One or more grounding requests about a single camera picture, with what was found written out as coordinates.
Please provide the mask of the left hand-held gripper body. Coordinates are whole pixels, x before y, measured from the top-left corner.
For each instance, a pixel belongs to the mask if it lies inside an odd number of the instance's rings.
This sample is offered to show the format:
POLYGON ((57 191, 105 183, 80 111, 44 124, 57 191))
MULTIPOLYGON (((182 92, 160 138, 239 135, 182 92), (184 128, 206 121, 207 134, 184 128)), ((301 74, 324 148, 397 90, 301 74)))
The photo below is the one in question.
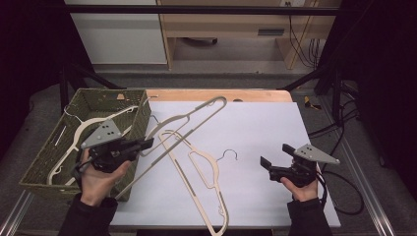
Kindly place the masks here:
POLYGON ((89 150, 89 159, 80 165, 80 171, 92 165, 95 170, 112 173, 129 159, 127 149, 130 144, 112 119, 105 120, 81 144, 82 149, 89 150))

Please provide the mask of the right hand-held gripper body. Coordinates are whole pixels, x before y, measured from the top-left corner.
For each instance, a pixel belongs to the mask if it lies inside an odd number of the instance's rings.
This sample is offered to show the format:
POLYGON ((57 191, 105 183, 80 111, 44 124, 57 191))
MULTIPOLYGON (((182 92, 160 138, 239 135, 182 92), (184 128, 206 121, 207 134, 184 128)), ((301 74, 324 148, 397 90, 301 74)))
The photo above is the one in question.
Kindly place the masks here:
POLYGON ((268 171, 269 179, 280 182, 285 177, 299 188, 307 186, 316 179, 318 162, 339 164, 340 160, 306 144, 295 149, 290 167, 271 166, 268 171))

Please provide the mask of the beige clothes hanger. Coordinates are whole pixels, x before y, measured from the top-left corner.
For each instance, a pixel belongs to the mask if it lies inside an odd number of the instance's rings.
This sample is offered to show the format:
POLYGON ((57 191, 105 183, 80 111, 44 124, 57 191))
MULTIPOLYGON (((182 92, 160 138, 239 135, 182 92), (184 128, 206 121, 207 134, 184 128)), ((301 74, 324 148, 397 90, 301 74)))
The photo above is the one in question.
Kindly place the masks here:
POLYGON ((107 144, 110 141, 121 139, 124 134, 127 134, 130 131, 130 127, 128 127, 124 132, 121 132, 119 128, 116 126, 113 119, 119 115, 131 113, 135 109, 138 109, 138 106, 132 105, 107 117, 95 117, 86 121, 81 121, 80 126, 74 132, 74 137, 71 145, 68 147, 68 149, 64 152, 64 154, 60 157, 60 159, 56 162, 56 164, 52 167, 49 174, 47 175, 46 184, 53 184, 53 177, 61 172, 62 164, 66 161, 66 159, 72 152, 79 152, 82 148, 92 148, 98 145, 107 144), (85 141, 81 142, 80 138, 82 136, 83 131, 92 125, 97 125, 97 128, 85 141))
POLYGON ((213 111, 211 114, 206 114, 203 118, 203 120, 198 123, 194 128, 191 128, 189 131, 187 131, 184 135, 180 137, 180 139, 174 143, 173 145, 166 147, 165 151, 160 154, 158 158, 156 158, 150 166, 143 171, 142 174, 140 174, 138 177, 136 177, 133 181, 131 181, 116 197, 116 200, 119 200, 122 198, 127 192, 131 190, 131 188, 142 178, 144 177, 153 167, 155 167, 167 154, 169 154, 173 149, 175 149, 181 142, 185 141, 192 133, 197 131, 201 126, 203 126, 209 119, 211 119, 215 114, 217 114, 220 110, 222 110, 227 105, 227 100, 224 96, 217 96, 213 97, 212 99, 209 99, 208 101, 200 104, 199 106, 195 107, 191 111, 185 114, 179 114, 174 115, 171 117, 166 118, 165 120, 158 122, 145 136, 146 141, 150 141, 152 138, 158 137, 159 135, 163 135, 164 133, 168 133, 169 136, 166 138, 163 138, 159 143, 154 144, 150 150, 146 153, 140 152, 140 156, 144 157, 149 154, 151 154, 155 149, 158 149, 159 146, 165 146, 167 143, 167 140, 173 136, 176 135, 183 127, 185 127, 191 120, 192 116, 194 114, 197 114, 201 109, 204 109, 209 106, 213 106, 217 101, 221 101, 222 105, 219 106, 215 111, 213 111), (172 123, 177 122, 178 120, 184 120, 184 123, 182 123, 176 130, 168 131, 167 128, 171 126, 172 123))
POLYGON ((217 164, 217 160, 212 157, 209 153, 201 151, 197 149, 195 146, 193 146, 189 141, 186 140, 186 138, 182 135, 180 135, 178 132, 175 132, 173 130, 166 130, 158 135, 159 139, 161 140, 162 145, 164 146, 165 150, 167 151, 168 156, 170 157, 171 161, 173 162, 177 172, 179 173, 183 183, 185 184, 195 206, 197 207, 197 210, 202 217, 207 230, 209 231, 211 236, 223 236, 223 234, 226 232, 228 225, 229 225, 229 212, 224 200, 224 197, 222 195, 220 185, 218 182, 219 179, 219 166, 217 164), (184 143, 190 151, 187 153, 187 156, 190 158, 192 164, 196 168, 201 180, 205 184, 206 188, 209 190, 214 190, 217 200, 219 202, 218 206, 218 213, 222 217, 222 225, 218 230, 214 229, 214 226, 212 225, 208 214, 206 213, 206 210, 204 209, 204 206, 200 202, 200 199, 192 187, 189 179, 186 176, 186 173, 184 172, 183 168, 181 167, 177 157, 172 152, 175 148, 175 146, 179 145, 180 143, 184 143), (210 165, 211 171, 212 171, 212 181, 209 182, 205 174, 203 173, 202 169, 200 168, 197 161, 193 158, 193 155, 196 154, 199 157, 202 157, 205 161, 208 162, 210 165))

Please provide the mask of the green woven basket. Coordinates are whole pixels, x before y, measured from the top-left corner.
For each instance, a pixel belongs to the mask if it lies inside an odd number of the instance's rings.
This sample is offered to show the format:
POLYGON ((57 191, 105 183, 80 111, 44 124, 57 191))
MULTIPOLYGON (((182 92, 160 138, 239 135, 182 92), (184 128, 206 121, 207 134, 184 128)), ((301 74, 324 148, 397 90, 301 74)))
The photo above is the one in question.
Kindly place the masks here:
MULTIPOLYGON (((76 91, 65 113, 52 131, 35 160, 20 181, 20 185, 37 196, 49 200, 71 200, 79 191, 72 176, 79 152, 72 152, 62 164, 61 172, 53 177, 53 184, 47 185, 46 179, 52 167, 71 145, 75 130, 81 121, 95 117, 107 117, 132 105, 137 105, 131 113, 119 115, 113 119, 121 132, 128 127, 130 131, 123 135, 127 140, 138 140, 148 128, 151 109, 149 98, 142 89, 104 89, 80 88, 76 91)), ((86 128, 80 141, 84 141, 97 125, 86 128)))

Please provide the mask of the person's right hand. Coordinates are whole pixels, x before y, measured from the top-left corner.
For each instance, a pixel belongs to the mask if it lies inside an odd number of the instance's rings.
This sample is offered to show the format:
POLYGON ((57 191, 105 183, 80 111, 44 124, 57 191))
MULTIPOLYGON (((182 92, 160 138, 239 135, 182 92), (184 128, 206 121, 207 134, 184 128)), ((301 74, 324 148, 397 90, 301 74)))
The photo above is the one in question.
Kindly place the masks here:
POLYGON ((296 201, 306 202, 318 196, 318 180, 313 181, 307 186, 297 187, 289 179, 282 177, 281 184, 292 193, 296 201))

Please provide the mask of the person's left hand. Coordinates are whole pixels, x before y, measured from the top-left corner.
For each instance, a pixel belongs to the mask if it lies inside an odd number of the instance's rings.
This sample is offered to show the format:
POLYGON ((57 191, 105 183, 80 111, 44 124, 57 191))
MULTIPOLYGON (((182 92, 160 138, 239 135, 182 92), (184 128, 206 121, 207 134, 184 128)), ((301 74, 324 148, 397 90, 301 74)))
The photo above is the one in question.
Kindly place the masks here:
POLYGON ((81 202, 91 207, 99 207, 116 183, 126 175, 130 165, 131 161, 127 160, 112 173, 104 173, 89 164, 82 173, 81 202))

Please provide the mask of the white table mat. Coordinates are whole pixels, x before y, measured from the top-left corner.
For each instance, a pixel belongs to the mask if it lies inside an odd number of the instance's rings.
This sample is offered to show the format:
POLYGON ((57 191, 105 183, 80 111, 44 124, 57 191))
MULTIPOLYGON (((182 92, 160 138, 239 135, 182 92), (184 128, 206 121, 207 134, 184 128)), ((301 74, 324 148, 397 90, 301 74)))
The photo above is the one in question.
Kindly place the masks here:
MULTIPOLYGON (((211 114, 221 102, 201 109, 178 133, 184 135, 211 114)), ((148 132, 168 117, 185 114, 199 106, 197 102, 153 102, 153 119, 148 132)), ((187 139, 197 149, 209 153, 219 166, 219 185, 230 220, 227 229, 277 228, 290 223, 287 203, 291 194, 281 184, 269 179, 261 157, 275 166, 288 167, 292 162, 282 150, 283 144, 299 148, 309 138, 294 102, 230 102, 187 139)), ((165 151, 159 146, 141 157, 136 176, 165 151)), ((172 152, 186 173, 208 217, 219 229, 222 217, 214 190, 206 188, 180 143, 172 152)), ((208 181, 212 181, 210 165, 193 155, 208 181)), ((168 154, 132 188, 127 202, 119 205, 115 226, 133 228, 203 228, 200 216, 185 184, 168 154)))

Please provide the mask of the yellow and black tool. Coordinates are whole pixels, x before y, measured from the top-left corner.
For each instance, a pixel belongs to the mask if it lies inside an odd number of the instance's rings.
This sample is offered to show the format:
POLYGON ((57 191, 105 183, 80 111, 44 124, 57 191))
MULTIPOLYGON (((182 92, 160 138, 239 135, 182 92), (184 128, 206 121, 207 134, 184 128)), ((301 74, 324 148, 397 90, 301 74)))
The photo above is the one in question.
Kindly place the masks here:
POLYGON ((313 104, 309 98, 309 96, 304 96, 304 105, 307 108, 312 108, 315 110, 322 110, 322 107, 320 105, 317 104, 313 104))

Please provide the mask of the black metal stand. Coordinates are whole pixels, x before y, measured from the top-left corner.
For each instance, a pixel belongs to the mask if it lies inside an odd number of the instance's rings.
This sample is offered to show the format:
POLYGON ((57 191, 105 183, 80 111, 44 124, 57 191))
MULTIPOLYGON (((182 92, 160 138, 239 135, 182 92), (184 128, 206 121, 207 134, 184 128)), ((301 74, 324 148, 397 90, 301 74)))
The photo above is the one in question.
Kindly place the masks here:
POLYGON ((64 111, 64 108, 70 103, 69 86, 71 86, 74 91, 87 88, 88 85, 85 78, 92 79, 108 89, 122 89, 122 87, 117 86, 98 75, 94 70, 88 70, 81 65, 74 63, 65 64, 59 72, 58 78, 61 111, 64 111))
POLYGON ((341 124, 341 118, 339 116, 340 110, 340 95, 341 95, 341 77, 337 69, 332 66, 322 66, 319 69, 303 76, 301 79, 284 86, 281 90, 293 91, 298 87, 306 84, 307 82, 318 79, 314 93, 316 95, 325 95, 330 89, 331 94, 331 118, 337 124, 341 124))

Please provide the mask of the white cabinet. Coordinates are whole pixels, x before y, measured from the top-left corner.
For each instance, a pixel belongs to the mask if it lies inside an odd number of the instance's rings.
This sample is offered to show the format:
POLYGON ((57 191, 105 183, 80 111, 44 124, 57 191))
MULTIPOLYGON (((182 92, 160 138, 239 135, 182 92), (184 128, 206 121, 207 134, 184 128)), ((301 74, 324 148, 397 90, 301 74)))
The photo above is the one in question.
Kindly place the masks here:
POLYGON ((93 65, 166 64, 158 14, 72 14, 93 65))

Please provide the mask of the black curtain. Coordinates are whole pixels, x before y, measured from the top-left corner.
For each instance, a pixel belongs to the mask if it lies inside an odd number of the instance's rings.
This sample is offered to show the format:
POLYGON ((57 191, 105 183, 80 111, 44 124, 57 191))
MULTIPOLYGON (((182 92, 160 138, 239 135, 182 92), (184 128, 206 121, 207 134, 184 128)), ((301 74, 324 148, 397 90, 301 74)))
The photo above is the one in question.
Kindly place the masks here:
POLYGON ((358 108, 380 156, 417 198, 417 0, 341 0, 322 61, 358 86, 358 108))
POLYGON ((66 0, 0 0, 0 159, 30 112, 30 97, 59 83, 65 65, 92 64, 66 0))

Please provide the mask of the grey wheeled base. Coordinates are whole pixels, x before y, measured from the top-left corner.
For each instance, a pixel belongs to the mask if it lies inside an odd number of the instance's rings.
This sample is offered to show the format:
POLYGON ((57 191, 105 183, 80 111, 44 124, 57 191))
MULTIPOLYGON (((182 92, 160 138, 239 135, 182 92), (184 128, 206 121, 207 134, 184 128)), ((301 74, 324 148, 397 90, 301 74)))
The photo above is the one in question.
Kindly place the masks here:
POLYGON ((208 46, 208 45, 216 45, 218 42, 217 38, 191 38, 191 37, 183 37, 182 40, 189 45, 194 46, 208 46))

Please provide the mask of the light wooden desk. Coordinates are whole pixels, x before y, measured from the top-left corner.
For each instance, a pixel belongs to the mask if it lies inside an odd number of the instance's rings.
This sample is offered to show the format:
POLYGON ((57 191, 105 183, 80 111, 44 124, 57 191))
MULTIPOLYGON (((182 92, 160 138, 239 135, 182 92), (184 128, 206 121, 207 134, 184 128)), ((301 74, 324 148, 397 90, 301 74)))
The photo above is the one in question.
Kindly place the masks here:
MULTIPOLYGON (((250 6, 280 7, 281 0, 156 0, 159 6, 250 6)), ((306 0, 303 7, 337 8, 342 0, 306 0)), ((266 37, 274 38, 287 69, 295 67, 307 54, 309 39, 324 41, 334 22, 333 16, 196 15, 162 14, 165 49, 174 54, 173 40, 180 37, 266 37)))

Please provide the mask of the black horizontal bar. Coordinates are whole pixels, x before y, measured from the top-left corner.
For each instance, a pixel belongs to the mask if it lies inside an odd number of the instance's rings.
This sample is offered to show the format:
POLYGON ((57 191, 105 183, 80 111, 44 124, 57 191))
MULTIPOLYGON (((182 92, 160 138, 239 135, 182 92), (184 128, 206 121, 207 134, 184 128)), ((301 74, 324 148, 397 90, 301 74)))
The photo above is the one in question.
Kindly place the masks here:
POLYGON ((200 14, 200 15, 293 15, 336 16, 338 8, 238 7, 238 6, 152 6, 152 5, 66 5, 70 13, 89 14, 200 14))

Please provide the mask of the aluminium rail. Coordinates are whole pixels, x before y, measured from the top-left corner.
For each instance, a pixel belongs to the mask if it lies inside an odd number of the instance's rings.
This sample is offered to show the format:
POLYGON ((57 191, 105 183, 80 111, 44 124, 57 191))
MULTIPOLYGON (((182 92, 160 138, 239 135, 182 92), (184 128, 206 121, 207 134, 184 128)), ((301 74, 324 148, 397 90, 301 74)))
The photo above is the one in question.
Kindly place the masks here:
MULTIPOLYGON (((336 124, 331 118, 331 100, 320 96, 319 102, 323 107, 328 121, 336 124)), ((329 151, 340 154, 342 163, 349 170, 354 184, 363 197, 366 212, 369 214, 379 236, 396 236, 394 228, 388 219, 379 196, 372 183, 373 168, 379 164, 377 153, 370 143, 359 119, 359 111, 353 99, 341 100, 339 116, 341 127, 334 128, 330 135, 334 144, 329 151)))
POLYGON ((33 194, 23 190, 12 210, 0 225, 0 236, 14 236, 33 200, 33 194))

